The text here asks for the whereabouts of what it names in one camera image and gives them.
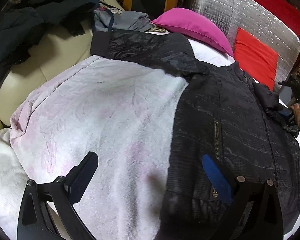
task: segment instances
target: red fabric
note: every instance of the red fabric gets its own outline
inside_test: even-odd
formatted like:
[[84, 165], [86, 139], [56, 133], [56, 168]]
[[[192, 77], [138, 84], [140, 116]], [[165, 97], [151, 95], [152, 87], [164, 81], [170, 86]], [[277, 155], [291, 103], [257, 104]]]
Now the red fabric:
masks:
[[254, 0], [277, 16], [298, 37], [300, 37], [300, 12], [286, 0]]
[[255, 80], [265, 84], [271, 91], [274, 87], [278, 53], [259, 41], [247, 31], [238, 28], [234, 44], [234, 59], [239, 67]]

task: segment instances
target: beige chair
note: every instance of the beige chair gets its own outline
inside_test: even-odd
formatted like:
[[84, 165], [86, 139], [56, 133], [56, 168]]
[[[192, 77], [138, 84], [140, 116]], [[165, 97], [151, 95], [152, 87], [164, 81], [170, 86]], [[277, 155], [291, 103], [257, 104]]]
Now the beige chair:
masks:
[[[115, 0], [104, 1], [124, 11]], [[0, 129], [2, 123], [10, 125], [11, 115], [33, 90], [90, 56], [90, 22], [81, 24], [85, 34], [76, 37], [62, 26], [53, 26], [38, 45], [29, 49], [31, 57], [11, 68], [0, 85]]]

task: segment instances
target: screw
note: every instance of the screw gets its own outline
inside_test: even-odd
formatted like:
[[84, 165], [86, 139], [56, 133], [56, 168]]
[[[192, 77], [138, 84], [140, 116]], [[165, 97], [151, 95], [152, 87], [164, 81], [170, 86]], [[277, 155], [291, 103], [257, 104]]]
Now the screw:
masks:
[[33, 185], [33, 179], [28, 179], [28, 181], [27, 181], [27, 185], [28, 186], [32, 186]]
[[274, 183], [273, 183], [272, 180], [268, 179], [268, 180], [267, 180], [267, 184], [268, 184], [269, 186], [273, 186]]
[[56, 178], [56, 182], [63, 182], [64, 179], [65, 179], [65, 176], [59, 176]]
[[237, 177], [237, 180], [238, 180], [239, 182], [245, 182], [245, 181], [246, 181], [246, 179], [244, 178], [244, 176], [238, 176], [238, 177]]

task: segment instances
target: pink pillow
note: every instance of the pink pillow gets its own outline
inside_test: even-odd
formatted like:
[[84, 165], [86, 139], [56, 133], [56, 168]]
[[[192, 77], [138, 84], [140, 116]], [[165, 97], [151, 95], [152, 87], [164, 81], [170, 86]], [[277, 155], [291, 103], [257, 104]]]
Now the pink pillow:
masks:
[[171, 32], [182, 33], [203, 41], [233, 57], [233, 51], [224, 33], [209, 19], [194, 11], [173, 8], [152, 21]]

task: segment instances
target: blue gripper pad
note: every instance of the blue gripper pad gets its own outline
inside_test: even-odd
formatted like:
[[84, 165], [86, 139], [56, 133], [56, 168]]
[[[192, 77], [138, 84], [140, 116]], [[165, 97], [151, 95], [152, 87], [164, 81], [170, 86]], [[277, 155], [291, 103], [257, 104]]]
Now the blue gripper pad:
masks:
[[212, 186], [218, 192], [218, 199], [230, 205], [233, 200], [232, 188], [208, 154], [205, 154], [202, 157], [202, 167]]

